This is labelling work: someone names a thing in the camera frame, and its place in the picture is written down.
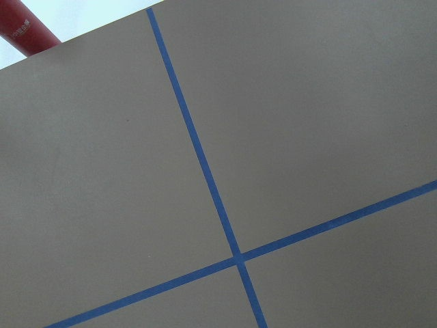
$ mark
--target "red tube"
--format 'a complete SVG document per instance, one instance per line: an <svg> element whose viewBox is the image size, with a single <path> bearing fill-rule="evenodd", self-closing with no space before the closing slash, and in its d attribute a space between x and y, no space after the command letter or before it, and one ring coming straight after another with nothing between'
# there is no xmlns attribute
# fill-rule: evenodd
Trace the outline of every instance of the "red tube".
<svg viewBox="0 0 437 328"><path fill-rule="evenodd" d="M61 43L20 0L0 0L0 35L27 57Z"/></svg>

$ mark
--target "blue line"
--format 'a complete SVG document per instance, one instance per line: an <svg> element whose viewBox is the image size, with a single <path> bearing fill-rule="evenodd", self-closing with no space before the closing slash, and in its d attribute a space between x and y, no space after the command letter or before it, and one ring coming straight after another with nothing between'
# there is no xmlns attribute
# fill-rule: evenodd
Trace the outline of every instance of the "blue line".
<svg viewBox="0 0 437 328"><path fill-rule="evenodd" d="M269 244L252 249L251 251L243 253L242 257L244 261L257 258L258 256L270 253L272 251L276 251L283 247L287 247L291 244L297 243L298 241L302 241L304 239L315 236L316 234L321 234L323 232L342 226L343 224L347 224L349 222L361 219L363 217L366 217L367 215L374 214L381 210L385 210L389 207L401 204L403 202L406 202L407 200L411 200L412 198L419 197L420 195L424 195L434 190L437 190L437 180L427 183L421 187L411 189L404 193L400 193L399 195L387 198L385 200L382 200L381 202L369 205L360 210L355 210L354 212L351 212L349 214L342 215L336 219L321 223L312 228L297 232L290 236L281 238L277 241L273 241Z"/></svg>
<svg viewBox="0 0 437 328"><path fill-rule="evenodd" d="M67 328L77 325L79 323L83 323L84 321L96 318L98 316L102 316L103 314L118 310L120 308L124 308L125 306L140 302L144 299L148 299L162 292L167 292L168 290L185 285L189 282L193 282L208 275L212 275L213 273L228 269L233 265L235 265L235 260L233 258L228 258L227 260L223 260L210 266L206 266L202 269L169 280L168 282L164 282L155 287L145 289L141 292L136 292L133 295L123 297L122 299L118 299L117 301L110 302L100 307L96 307L95 309L83 312L82 314L78 314L76 316L72 316L71 318L59 321L58 323L53 323L52 325L49 325L45 328Z"/></svg>
<svg viewBox="0 0 437 328"><path fill-rule="evenodd" d="M175 70L171 63L170 56L167 52L163 36L160 32L158 22L156 21L152 8L147 9L147 15L149 16L150 25L152 26L153 33L156 38L156 43L158 44L158 48L161 53L161 57L163 58L165 68L167 69L167 74L169 75L171 86L173 87L176 99L178 100L178 104L182 112L186 128L188 129L191 142L193 143L197 158L199 159L199 164L201 166L203 176L205 177L206 183L212 196L212 200L214 202L214 205L216 206L218 217L220 218L221 225L223 226L223 230L225 231L227 242L229 243L229 247L231 248L232 255L234 256L234 259L237 263L238 272L240 273L244 289L246 290L247 297L249 298L253 314L255 315L255 319L258 323L259 328L267 328L266 319L264 318L264 314L262 313L261 306L259 305L255 289L253 288L249 273L247 272L246 264L241 258L241 251L237 244L234 231L232 230L231 223L229 222L229 218L227 217L225 207L219 194L219 190L217 189L210 166L208 165L205 153L203 152L199 136L197 135L197 131L191 118L190 111L188 110L188 106L186 105L182 89L180 87L178 78L176 77Z"/></svg>

